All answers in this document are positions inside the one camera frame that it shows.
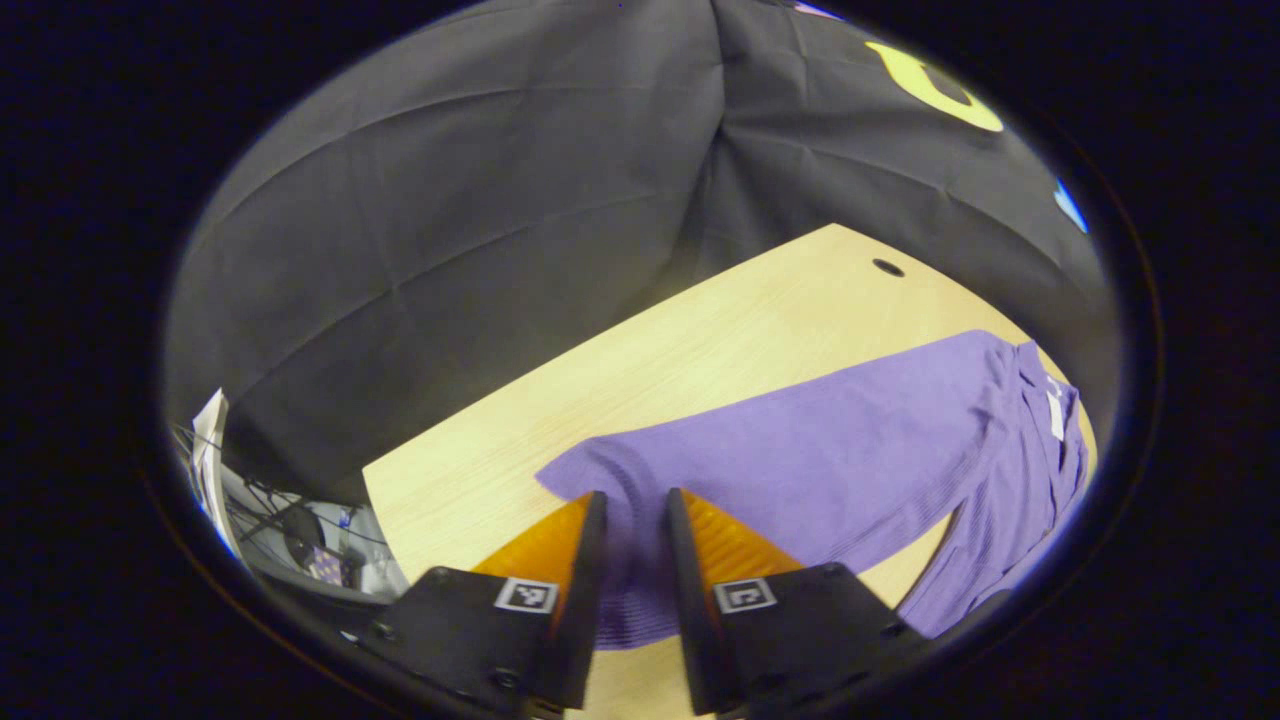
wooden table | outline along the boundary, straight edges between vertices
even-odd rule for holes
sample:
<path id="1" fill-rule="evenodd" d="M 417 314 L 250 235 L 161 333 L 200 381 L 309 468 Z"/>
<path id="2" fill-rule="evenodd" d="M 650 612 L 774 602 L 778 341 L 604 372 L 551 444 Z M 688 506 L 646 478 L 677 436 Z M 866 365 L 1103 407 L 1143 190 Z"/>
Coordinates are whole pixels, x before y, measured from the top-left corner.
<path id="1" fill-rule="evenodd" d="M 874 259 L 904 277 L 877 268 Z M 513 380 L 371 462 L 365 483 L 410 582 L 435 565 L 470 569 L 562 505 L 534 473 L 585 438 L 713 410 L 970 329 L 1029 340 L 928 265 L 827 225 Z M 1043 351 L 1041 360 L 1066 379 Z M 1083 413 L 1082 427 L 1092 477 L 1097 448 Z M 948 520 L 860 574 L 861 582 L 896 606 Z M 585 716 L 692 717 L 678 638 L 596 652 Z"/>

screw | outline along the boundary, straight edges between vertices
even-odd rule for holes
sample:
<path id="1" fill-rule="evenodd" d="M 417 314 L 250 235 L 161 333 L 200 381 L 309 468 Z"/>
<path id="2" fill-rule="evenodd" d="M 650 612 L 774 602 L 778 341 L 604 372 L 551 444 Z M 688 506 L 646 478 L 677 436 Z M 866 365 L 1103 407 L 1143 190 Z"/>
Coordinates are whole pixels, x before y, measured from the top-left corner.
<path id="1" fill-rule="evenodd" d="M 498 667 L 494 670 L 492 679 L 495 685 L 508 691 L 515 689 L 516 685 L 520 684 L 520 675 L 512 670 L 507 670 L 506 667 Z"/>
<path id="2" fill-rule="evenodd" d="M 396 642 L 396 639 L 399 637 L 398 633 L 396 633 L 396 628 L 392 628 L 390 625 L 383 623 L 381 620 L 374 621 L 374 632 L 378 633 L 378 637 L 383 638 L 387 642 Z"/>

purple shirt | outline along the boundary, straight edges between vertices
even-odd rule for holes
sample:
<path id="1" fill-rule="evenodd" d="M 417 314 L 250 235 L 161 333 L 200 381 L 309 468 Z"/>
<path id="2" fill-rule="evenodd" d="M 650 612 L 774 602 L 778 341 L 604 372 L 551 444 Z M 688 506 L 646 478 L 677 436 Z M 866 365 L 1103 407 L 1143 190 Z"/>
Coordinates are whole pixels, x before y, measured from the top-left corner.
<path id="1" fill-rule="evenodd" d="M 1059 428 L 1050 395 L 1061 407 Z M 538 480 L 566 500 L 596 489 L 609 496 L 600 648 L 678 632 L 660 525 L 672 487 L 707 498 L 805 565 L 837 560 L 855 573 L 955 511 L 934 561 L 899 607 L 936 637 L 1024 574 L 1019 561 L 1038 557 L 1074 505 L 1087 466 L 1076 398 L 1075 388 L 1048 378 L 1034 343 L 974 331 L 586 439 Z"/>

wire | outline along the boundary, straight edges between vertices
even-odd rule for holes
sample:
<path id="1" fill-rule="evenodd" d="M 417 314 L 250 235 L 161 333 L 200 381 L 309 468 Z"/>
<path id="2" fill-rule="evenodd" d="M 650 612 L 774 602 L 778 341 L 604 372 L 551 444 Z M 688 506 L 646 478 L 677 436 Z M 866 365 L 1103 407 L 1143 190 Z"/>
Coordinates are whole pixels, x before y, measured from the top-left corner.
<path id="1" fill-rule="evenodd" d="M 264 519 L 268 519 L 266 515 L 259 515 L 257 512 L 253 512 L 248 507 L 244 507 L 244 505 L 241 503 L 234 497 L 228 497 L 227 500 L 230 501 L 230 503 L 227 506 L 227 514 L 236 518 L 237 520 L 248 523 L 248 521 L 261 521 Z"/>
<path id="2" fill-rule="evenodd" d="M 178 430 L 174 428 L 169 428 L 169 434 L 178 442 L 179 450 L 182 450 L 186 455 L 191 455 L 191 442 L 186 437 L 179 436 Z"/>
<path id="3" fill-rule="evenodd" d="M 234 502 L 236 505 L 239 505 L 242 514 L 246 514 L 250 518 L 253 518 L 255 520 L 259 520 L 259 521 L 269 524 L 275 530 L 279 530 L 279 533 L 282 536 L 284 536 L 285 538 L 296 539 L 296 541 L 298 541 L 301 543 L 310 544 L 311 547 L 317 548 L 320 552 L 324 552 L 325 555 L 332 555 L 333 557 L 338 559 L 339 561 L 343 561 L 343 562 L 347 561 L 346 557 L 343 557 L 342 555 L 338 555 L 337 552 L 329 550 L 328 547 L 325 547 L 325 546 L 317 546 L 317 544 L 311 544 L 310 542 L 307 542 L 306 538 L 301 538 L 301 537 L 291 533 L 289 529 L 285 528 L 282 523 L 275 521 L 275 519 L 274 519 L 273 515 L 259 515 L 257 512 L 255 512 L 255 511 L 250 510 L 248 507 L 244 507 L 243 505 L 241 505 L 241 502 L 238 500 L 236 500 L 234 497 L 232 497 L 230 501 Z M 314 518 L 319 518 L 319 515 L 316 515 L 315 512 L 312 512 L 311 515 Z"/>
<path id="4" fill-rule="evenodd" d="M 253 525 L 247 533 L 244 533 L 241 537 L 241 539 L 248 539 L 248 538 L 256 536 L 257 533 L 260 533 L 262 529 L 270 528 L 271 527 L 271 520 L 274 520 L 276 518 L 276 515 L 283 515 L 291 507 L 293 507 L 294 505 L 298 505 L 298 502 L 292 502 L 292 503 L 289 503 L 288 507 L 285 507 L 284 510 L 280 510 L 279 512 L 275 512 L 273 515 L 260 516 L 261 519 L 259 520 L 259 523 L 256 525 Z"/>
<path id="5" fill-rule="evenodd" d="M 189 428 L 184 428 L 184 427 L 179 425 L 178 423 L 169 423 L 169 427 L 172 427 L 172 428 L 174 428 L 174 429 L 177 429 L 179 432 L 186 433 L 187 437 L 189 437 L 192 441 L 202 439 L 202 441 L 207 442 L 209 445 L 216 447 L 218 450 L 223 448 L 221 445 L 219 445 L 219 443 L 216 443 L 216 442 L 206 438 L 205 436 L 197 433 L 196 430 L 192 430 Z"/>
<path id="6" fill-rule="evenodd" d="M 221 450 L 221 447 L 218 443 L 215 443 L 215 442 L 212 442 L 212 441 L 210 441 L 210 439 L 207 439 L 205 437 L 201 437 L 195 430 L 188 430 L 187 428 L 183 428 L 182 425 L 179 425 L 177 423 L 174 423 L 173 427 L 177 428 L 177 429 L 179 429 L 179 430 L 182 430 L 182 432 L 184 432 L 184 433 L 187 433 L 187 434 L 189 434 L 193 438 L 202 439 L 202 441 L 207 442 L 209 445 L 216 447 L 218 450 Z M 253 492 L 255 487 L 260 488 L 266 495 L 266 502 L 264 502 L 262 498 L 259 497 L 259 495 L 256 492 Z M 252 478 L 244 478 L 244 489 L 247 489 L 250 492 L 250 495 L 253 496 L 253 500 L 257 500 L 259 505 L 261 505 L 264 510 L 268 510 L 270 512 L 279 512 L 280 511 L 280 509 L 275 506 L 275 501 L 273 500 L 276 493 L 271 488 L 264 486 L 262 483 L 260 483 L 260 482 L 257 482 L 257 480 L 255 480 Z M 378 544 L 384 544 L 387 547 L 390 547 L 390 544 L 387 541 L 381 541 L 381 539 L 378 539 L 378 538 L 371 538 L 371 537 L 365 536 L 365 534 L 360 534 L 356 530 L 352 530 L 351 528 L 343 528 L 338 523 L 334 523 L 333 520 L 325 518 L 323 515 L 316 515 L 316 518 L 319 518 L 320 520 L 323 520 L 325 523 L 329 523 L 330 525 L 333 525 L 333 527 L 335 527 L 335 528 L 338 528 L 340 530 L 346 530 L 346 532 L 351 533 L 352 536 L 355 536 L 357 538 L 366 539 L 369 542 L 374 542 L 374 543 L 378 543 Z"/>
<path id="7" fill-rule="evenodd" d="M 184 445 L 186 441 L 183 441 L 183 438 L 178 436 L 178 433 L 173 434 L 173 439 L 177 443 L 175 450 L 178 451 L 174 454 L 174 461 L 178 462 L 178 465 L 182 465 L 182 471 L 183 475 L 187 478 L 187 483 L 191 484 L 192 489 L 196 489 L 197 488 L 196 470 L 191 464 L 191 448 Z"/>
<path id="8" fill-rule="evenodd" d="M 243 520 L 244 519 L 243 515 L 241 515 L 239 519 Z M 239 538 L 237 538 L 237 541 L 247 541 L 250 544 L 252 544 L 253 547 L 256 547 L 259 552 L 261 552 L 264 555 L 271 555 L 271 556 L 274 556 L 275 560 L 280 565 L 283 565 L 285 568 L 297 568 L 298 566 L 298 564 L 296 561 L 293 561 L 292 559 L 291 560 L 285 560 L 284 557 L 280 557 L 280 553 L 276 552 L 275 548 L 271 547 L 271 546 L 262 546 L 257 541 L 255 541 L 252 538 L 248 538 L 248 537 L 244 537 L 244 536 L 241 536 Z"/>
<path id="9" fill-rule="evenodd" d="M 369 542 L 376 542 L 378 544 L 385 544 L 387 547 L 390 547 L 390 544 L 388 544 L 388 543 L 387 543 L 387 541 L 380 541 L 380 539 L 378 539 L 378 538 L 371 538 L 371 537 L 369 537 L 369 536 L 362 536 L 362 534 L 357 533 L 356 530 L 352 530 L 351 528 L 343 528 L 342 525 L 339 525 L 338 523 L 334 523 L 333 520 L 330 520 L 330 519 L 328 519 L 328 518 L 325 518 L 324 515 L 319 515 L 319 514 L 315 514 L 315 515 L 316 515 L 316 518 L 320 518 L 320 519 L 321 519 L 321 520 L 324 520 L 325 523 L 329 523 L 330 525 L 333 525 L 333 527 L 335 527 L 335 528 L 339 528 L 339 529 L 342 529 L 342 530 L 346 530 L 346 532 L 348 532 L 348 533 L 351 533 L 351 534 L 356 536 L 357 538 L 364 538 L 364 539 L 366 539 L 366 541 L 369 541 Z"/>
<path id="10" fill-rule="evenodd" d="M 255 498 L 257 498 L 257 493 L 253 492 L 253 487 L 250 487 L 250 486 L 256 486 L 256 487 L 261 488 L 262 492 L 266 493 L 266 498 L 268 500 L 271 500 L 271 496 L 275 495 L 271 491 L 271 488 L 268 488 L 266 486 L 259 483 L 257 480 L 251 480 L 251 479 L 246 478 L 244 479 L 244 486 L 246 486 L 246 488 L 248 488 L 248 491 L 253 495 Z M 261 503 L 264 509 L 266 507 L 266 503 L 264 503 L 261 500 L 259 500 L 259 503 Z M 274 501 L 271 502 L 271 510 L 275 511 L 275 512 L 279 512 L 279 510 L 275 507 L 275 502 Z M 325 518 L 324 515 L 320 515 L 320 514 L 316 514 L 316 512 L 312 512 L 312 515 L 315 515 L 320 520 L 323 520 L 325 523 L 329 523 L 330 525 L 333 525 L 333 527 L 335 527 L 335 528 L 338 528 L 340 530 L 346 530 L 346 532 L 356 536 L 357 538 L 366 539 L 369 542 L 375 542 L 378 544 L 385 544 L 387 547 L 390 547 L 390 544 L 387 541 L 381 541 L 381 539 L 378 539 L 378 538 L 371 538 L 369 536 L 360 534 L 356 530 L 352 530 L 351 528 L 343 528 L 342 525 L 339 525 L 338 523 L 334 523 L 333 520 Z"/>

clothing tag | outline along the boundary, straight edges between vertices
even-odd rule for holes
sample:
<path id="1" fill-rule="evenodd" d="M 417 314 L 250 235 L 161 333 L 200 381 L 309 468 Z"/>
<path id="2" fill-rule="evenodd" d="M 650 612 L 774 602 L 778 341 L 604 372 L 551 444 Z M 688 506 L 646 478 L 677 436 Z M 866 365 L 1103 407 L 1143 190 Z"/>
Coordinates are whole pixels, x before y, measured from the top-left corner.
<path id="1" fill-rule="evenodd" d="M 1044 391 L 1044 396 L 1048 397 L 1050 432 L 1053 433 L 1053 437 L 1056 437 L 1059 442 L 1065 442 L 1064 437 L 1066 432 L 1062 428 L 1062 404 L 1052 392 Z"/>

